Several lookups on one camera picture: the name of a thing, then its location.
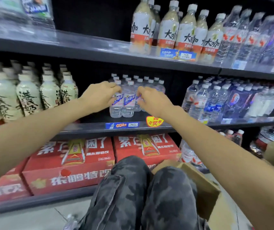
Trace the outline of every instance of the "right arm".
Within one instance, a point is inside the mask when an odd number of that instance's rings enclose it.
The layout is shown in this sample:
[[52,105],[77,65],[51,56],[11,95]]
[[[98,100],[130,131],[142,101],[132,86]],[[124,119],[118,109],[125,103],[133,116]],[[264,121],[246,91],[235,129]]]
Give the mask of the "right arm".
[[141,108],[182,136],[255,229],[274,229],[274,168],[190,117],[155,89],[139,87]]

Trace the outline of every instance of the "camouflage pants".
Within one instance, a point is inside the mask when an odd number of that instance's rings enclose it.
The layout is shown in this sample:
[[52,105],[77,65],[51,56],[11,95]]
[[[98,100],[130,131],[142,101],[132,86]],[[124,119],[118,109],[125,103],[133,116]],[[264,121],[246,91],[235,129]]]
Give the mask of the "camouflage pants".
[[195,197],[196,186],[182,170],[165,167],[153,176],[130,156],[98,185],[80,230],[209,230]]

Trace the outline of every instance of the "red box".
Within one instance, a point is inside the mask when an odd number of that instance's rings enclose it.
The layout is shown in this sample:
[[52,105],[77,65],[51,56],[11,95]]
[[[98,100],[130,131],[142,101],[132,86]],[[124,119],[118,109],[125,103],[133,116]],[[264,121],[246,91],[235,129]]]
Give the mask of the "red box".
[[50,141],[30,157],[23,175],[39,195],[96,185],[114,164],[109,137]]
[[18,166],[10,170],[0,178],[0,202],[31,196],[24,178],[22,170],[25,167],[27,159],[24,159]]
[[180,149],[168,134],[117,136],[114,142],[117,162],[135,155],[153,168],[163,160],[178,161],[181,157]]

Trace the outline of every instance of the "cardboard box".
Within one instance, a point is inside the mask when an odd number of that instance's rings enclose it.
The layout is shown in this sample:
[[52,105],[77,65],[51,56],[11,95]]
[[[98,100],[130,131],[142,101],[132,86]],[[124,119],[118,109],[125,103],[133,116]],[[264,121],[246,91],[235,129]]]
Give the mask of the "cardboard box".
[[114,164],[109,137],[50,141],[30,157],[23,175],[39,195],[96,185]]
[[165,160],[152,171],[155,174],[158,170],[174,166],[183,170],[187,176],[192,179],[197,187],[196,208],[200,217],[209,220],[216,201],[220,194],[218,185],[209,181],[201,172],[199,172],[193,165],[189,163],[177,162],[173,160]]
[[31,196],[22,176],[27,159],[0,178],[0,202]]
[[114,143],[117,162],[135,155],[154,168],[163,160],[178,161],[181,157],[180,149],[168,134],[116,136]]

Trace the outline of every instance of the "yellow price tag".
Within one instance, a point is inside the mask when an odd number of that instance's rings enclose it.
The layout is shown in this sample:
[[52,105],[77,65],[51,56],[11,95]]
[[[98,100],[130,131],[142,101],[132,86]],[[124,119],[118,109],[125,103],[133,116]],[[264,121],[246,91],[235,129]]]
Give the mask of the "yellow price tag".
[[163,119],[154,116],[147,116],[147,125],[149,127],[159,127],[164,122]]

